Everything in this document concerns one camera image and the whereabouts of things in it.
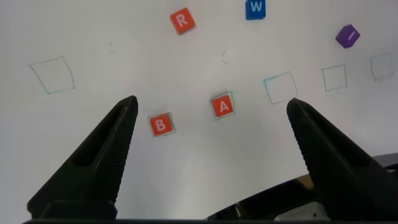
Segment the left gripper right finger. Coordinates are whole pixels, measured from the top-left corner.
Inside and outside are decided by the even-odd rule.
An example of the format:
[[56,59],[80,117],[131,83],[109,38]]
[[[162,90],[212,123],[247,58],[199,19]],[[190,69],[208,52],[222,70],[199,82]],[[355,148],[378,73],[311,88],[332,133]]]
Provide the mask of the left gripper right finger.
[[397,220],[397,177],[315,108],[297,98],[287,116],[320,201],[332,220]]

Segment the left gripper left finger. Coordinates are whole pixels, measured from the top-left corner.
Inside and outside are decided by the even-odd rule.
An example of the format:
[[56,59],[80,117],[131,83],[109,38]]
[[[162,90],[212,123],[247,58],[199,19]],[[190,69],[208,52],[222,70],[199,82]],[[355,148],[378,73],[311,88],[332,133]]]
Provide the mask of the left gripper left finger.
[[137,114],[134,95],[119,101],[29,200],[32,218],[114,220]]

